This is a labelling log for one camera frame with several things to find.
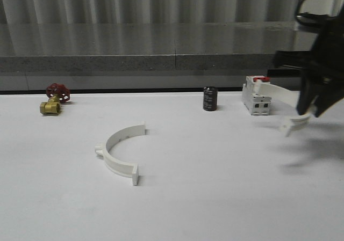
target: black capacitor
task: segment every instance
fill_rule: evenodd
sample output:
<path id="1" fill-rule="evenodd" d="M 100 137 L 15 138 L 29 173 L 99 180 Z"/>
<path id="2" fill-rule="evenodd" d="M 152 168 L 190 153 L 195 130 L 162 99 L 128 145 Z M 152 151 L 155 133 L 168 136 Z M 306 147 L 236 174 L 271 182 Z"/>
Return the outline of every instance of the black capacitor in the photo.
<path id="1" fill-rule="evenodd" d="M 207 86 L 203 88 L 203 109 L 205 111 L 215 111 L 217 109 L 217 88 Z"/>

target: white circuit breaker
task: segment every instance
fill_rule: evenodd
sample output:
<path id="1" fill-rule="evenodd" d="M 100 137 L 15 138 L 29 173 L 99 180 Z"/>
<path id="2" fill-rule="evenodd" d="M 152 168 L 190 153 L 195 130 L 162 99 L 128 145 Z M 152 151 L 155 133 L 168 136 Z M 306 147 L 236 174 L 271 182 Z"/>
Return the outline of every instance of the white circuit breaker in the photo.
<path id="1" fill-rule="evenodd" d="M 264 76 L 246 76 L 246 83 L 242 87 L 241 100 L 247 107 L 251 115 L 269 115 L 271 97 L 263 96 L 254 92 L 254 85 L 257 80 L 270 83 L 269 77 Z"/>

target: white tabletop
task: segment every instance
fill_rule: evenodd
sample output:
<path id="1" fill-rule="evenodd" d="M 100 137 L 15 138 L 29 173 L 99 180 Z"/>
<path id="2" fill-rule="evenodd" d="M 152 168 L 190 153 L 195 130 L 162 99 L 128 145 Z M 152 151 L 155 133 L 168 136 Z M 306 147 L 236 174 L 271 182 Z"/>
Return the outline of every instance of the white tabletop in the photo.
<path id="1" fill-rule="evenodd" d="M 0 96 L 0 240 L 344 239 L 344 103 L 284 137 L 282 115 L 251 116 L 240 92 L 72 94 L 59 116 L 44 95 Z M 112 173 L 94 146 L 146 122 L 112 154 L 140 182 Z"/>

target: curved plastic part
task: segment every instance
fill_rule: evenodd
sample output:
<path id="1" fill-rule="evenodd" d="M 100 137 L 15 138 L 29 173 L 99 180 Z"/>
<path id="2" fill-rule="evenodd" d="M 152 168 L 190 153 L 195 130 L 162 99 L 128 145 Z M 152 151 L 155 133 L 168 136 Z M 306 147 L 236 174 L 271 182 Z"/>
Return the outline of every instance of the curved plastic part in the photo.
<path id="1" fill-rule="evenodd" d="M 263 83 L 261 80 L 257 80 L 254 86 L 254 91 L 260 95 L 273 97 L 274 99 L 280 100 L 294 108 L 297 105 L 299 97 L 298 93 L 274 84 Z"/>
<path id="2" fill-rule="evenodd" d="M 106 143 L 100 143 L 95 147 L 96 154 L 104 158 L 105 165 L 115 174 L 132 178 L 133 186 L 136 186 L 139 182 L 138 164 L 123 162 L 119 159 L 116 159 L 109 154 L 109 151 L 112 147 L 114 147 L 117 143 L 124 139 L 139 135 L 145 135 L 145 130 L 145 123 L 124 128 L 110 136 Z"/>
<path id="3" fill-rule="evenodd" d="M 284 133 L 285 137 L 288 137 L 292 131 L 304 128 L 308 124 L 310 117 L 310 113 L 301 116 L 286 116 L 279 130 Z"/>
<path id="4" fill-rule="evenodd" d="M 272 98 L 278 99 L 292 107 L 297 106 L 298 93 L 296 92 L 274 84 L 263 83 L 261 80 L 257 80 L 254 87 L 255 91 L 260 95 L 271 96 Z M 304 128 L 308 124 L 310 117 L 311 113 L 297 116 L 286 116 L 282 121 L 279 130 L 284 133 L 285 137 L 288 137 L 292 131 Z"/>

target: red valve handwheel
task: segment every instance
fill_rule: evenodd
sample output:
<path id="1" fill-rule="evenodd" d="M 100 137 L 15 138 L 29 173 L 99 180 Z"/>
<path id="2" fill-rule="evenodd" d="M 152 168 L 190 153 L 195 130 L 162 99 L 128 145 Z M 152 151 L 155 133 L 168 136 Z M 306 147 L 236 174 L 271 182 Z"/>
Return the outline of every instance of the red valve handwheel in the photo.
<path id="1" fill-rule="evenodd" d="M 49 98 L 54 96 L 54 94 L 58 94 L 60 103 L 65 103 L 70 99 L 70 90 L 67 89 L 64 84 L 52 84 L 48 86 L 45 91 Z"/>
<path id="2" fill-rule="evenodd" d="M 261 80 L 263 83 L 264 82 L 269 82 L 270 81 L 270 77 L 267 76 L 257 76 L 257 77 L 253 77 L 253 81 L 257 82 L 257 80 Z"/>

